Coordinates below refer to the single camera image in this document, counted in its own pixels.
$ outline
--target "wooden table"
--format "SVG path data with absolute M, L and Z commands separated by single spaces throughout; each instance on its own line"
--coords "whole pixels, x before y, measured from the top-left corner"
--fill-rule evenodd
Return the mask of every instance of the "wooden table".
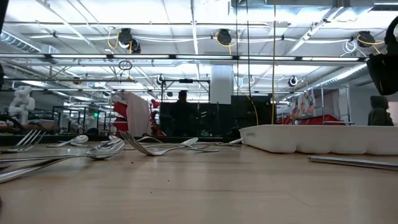
M 0 223 L 398 223 L 396 172 L 247 146 L 220 150 L 70 159 L 1 184 Z M 83 151 L 40 148 L 19 156 Z

